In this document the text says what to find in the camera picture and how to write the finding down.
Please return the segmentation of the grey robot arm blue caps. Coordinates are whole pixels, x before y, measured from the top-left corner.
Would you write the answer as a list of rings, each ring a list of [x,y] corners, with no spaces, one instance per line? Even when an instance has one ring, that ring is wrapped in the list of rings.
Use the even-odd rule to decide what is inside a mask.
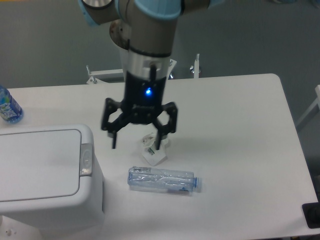
[[[81,0],[81,12],[92,26],[120,21],[128,51],[123,100],[105,100],[101,129],[116,140],[128,124],[157,129],[156,149],[177,128],[178,109],[174,102],[163,104],[178,18],[208,9],[217,0]]]

